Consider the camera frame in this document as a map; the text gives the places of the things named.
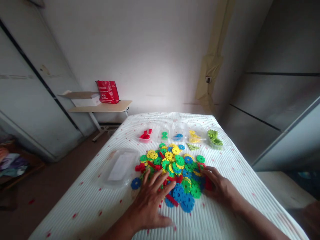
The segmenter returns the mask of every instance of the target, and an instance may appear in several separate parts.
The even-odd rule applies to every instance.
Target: wooden tabletop
[[[73,107],[69,112],[124,112],[131,103],[131,100],[121,100],[117,104],[100,103],[94,107]]]

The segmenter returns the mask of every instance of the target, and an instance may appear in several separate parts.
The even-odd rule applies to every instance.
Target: hand
[[[204,190],[208,197],[236,212],[243,210],[249,204],[229,179],[221,176],[216,168],[207,166],[202,173],[214,184],[212,191]]]
[[[174,188],[176,182],[172,181],[158,192],[164,180],[169,176],[168,172],[160,176],[161,173],[161,170],[156,172],[149,181],[150,169],[147,170],[141,190],[126,212],[135,232],[142,229],[163,228],[172,225],[172,220],[160,215],[158,210],[161,200]]]

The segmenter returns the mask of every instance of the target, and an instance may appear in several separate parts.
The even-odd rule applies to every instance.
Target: clear plastic container
[[[163,132],[167,132],[167,138],[163,138]],[[160,125],[159,134],[157,137],[157,142],[165,143],[168,139],[171,138],[172,135],[172,125],[171,124],[163,124]]]
[[[141,143],[149,143],[151,141],[151,139],[153,139],[153,136],[157,135],[158,130],[159,130],[159,127],[145,124],[145,125],[141,126],[141,128],[139,128],[139,130],[137,131],[136,139],[138,142],[141,142]],[[147,134],[150,136],[150,138],[148,138],[148,139],[141,138],[141,135],[144,134],[145,131],[147,131]]]
[[[123,148],[115,151],[113,156],[103,165],[98,178],[99,186],[103,188],[122,188],[129,184],[134,167],[139,163],[139,152]]]
[[[188,122],[188,135],[191,144],[201,144],[207,139],[207,134],[200,123]]]
[[[172,125],[172,140],[175,142],[185,142],[187,139],[187,124],[183,122],[176,122]]]
[[[228,135],[224,132],[224,130],[222,128],[218,128],[218,127],[207,127],[206,128],[206,132],[208,134],[209,130],[213,130],[213,131],[217,131],[218,132],[218,139],[222,141],[223,145],[216,145],[214,142],[211,142],[209,135],[208,135],[208,145],[210,147],[212,147],[213,149],[216,150],[223,150],[227,147],[232,146],[232,142],[230,140],[230,138],[228,137]]]

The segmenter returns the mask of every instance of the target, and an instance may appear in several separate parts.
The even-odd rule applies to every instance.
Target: red bag
[[[100,93],[100,102],[116,104],[119,102],[119,95],[116,82],[96,81]]]

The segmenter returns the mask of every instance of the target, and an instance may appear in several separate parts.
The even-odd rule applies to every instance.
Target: white mattress
[[[123,189],[99,188],[97,178],[105,159],[112,151],[120,148],[137,149],[141,155],[146,150],[158,149],[159,143],[156,141],[139,143],[135,139],[136,131],[143,123],[173,122],[198,122],[203,127],[220,127],[211,115],[144,113],[129,116],[43,219],[30,239],[99,238],[129,207],[135,194],[130,185]],[[204,156],[206,165],[216,167],[223,176],[230,179],[239,192],[290,239],[308,239],[301,227],[258,178],[236,146],[219,151],[201,144],[200,152],[196,154],[187,146],[182,153]],[[191,215],[185,213],[180,206],[168,208],[164,202],[159,212],[172,218],[176,230],[174,227],[144,230],[138,232],[134,239],[256,239],[253,231],[239,217],[205,195],[195,199]]]

